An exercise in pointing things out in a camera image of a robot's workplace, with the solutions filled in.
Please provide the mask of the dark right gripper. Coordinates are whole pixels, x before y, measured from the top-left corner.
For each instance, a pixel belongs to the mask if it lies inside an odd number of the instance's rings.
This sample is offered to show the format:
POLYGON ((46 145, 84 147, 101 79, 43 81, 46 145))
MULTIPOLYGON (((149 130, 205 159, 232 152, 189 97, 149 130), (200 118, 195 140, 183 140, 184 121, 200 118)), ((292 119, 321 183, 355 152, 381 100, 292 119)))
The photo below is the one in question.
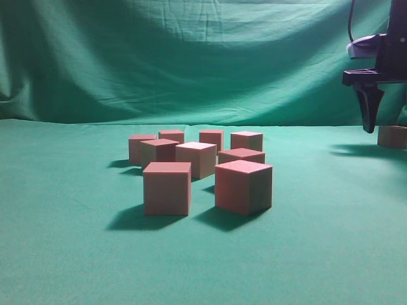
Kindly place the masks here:
POLYGON ((344 71, 342 75, 344 85, 355 85, 362 127, 367 133, 375 130, 378 109, 385 93, 376 83, 406 82, 406 1, 391 2, 385 34, 387 36, 374 58, 374 68, 344 71))

